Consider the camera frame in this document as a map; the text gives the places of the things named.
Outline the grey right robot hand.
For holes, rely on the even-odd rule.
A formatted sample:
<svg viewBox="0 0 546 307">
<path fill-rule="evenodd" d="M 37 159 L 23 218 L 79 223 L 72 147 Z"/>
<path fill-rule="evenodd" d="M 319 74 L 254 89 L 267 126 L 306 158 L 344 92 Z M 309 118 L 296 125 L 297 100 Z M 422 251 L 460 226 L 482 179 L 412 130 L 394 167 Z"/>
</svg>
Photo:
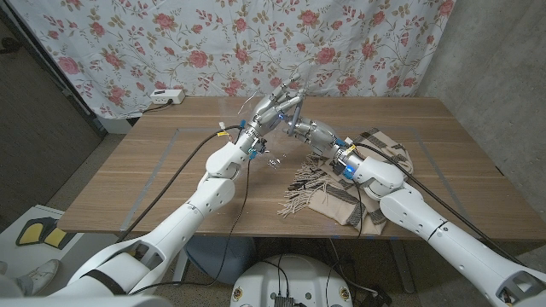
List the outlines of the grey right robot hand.
<svg viewBox="0 0 546 307">
<path fill-rule="evenodd" d="M 291 117 L 287 124 L 284 133 L 308 144 L 321 159 L 329 160 L 335 175 L 353 179 L 357 167 L 350 164 L 349 158 L 356 147 L 351 142 L 338 138 L 333 128 L 320 121 Z"/>
</svg>

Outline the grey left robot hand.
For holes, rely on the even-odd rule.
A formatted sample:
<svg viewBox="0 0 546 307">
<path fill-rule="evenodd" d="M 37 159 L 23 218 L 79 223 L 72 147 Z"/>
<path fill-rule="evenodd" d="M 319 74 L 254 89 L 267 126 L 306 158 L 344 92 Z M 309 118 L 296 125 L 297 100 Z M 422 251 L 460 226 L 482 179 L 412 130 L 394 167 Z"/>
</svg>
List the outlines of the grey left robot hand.
<svg viewBox="0 0 546 307">
<path fill-rule="evenodd" d="M 273 131 L 282 121 L 297 118 L 305 99 L 305 90 L 295 94 L 289 92 L 289 85 L 300 79 L 297 72 L 273 89 L 273 91 L 253 109 L 253 116 L 247 123 L 236 142 L 236 146 L 249 159 L 265 151 L 265 136 Z"/>
</svg>

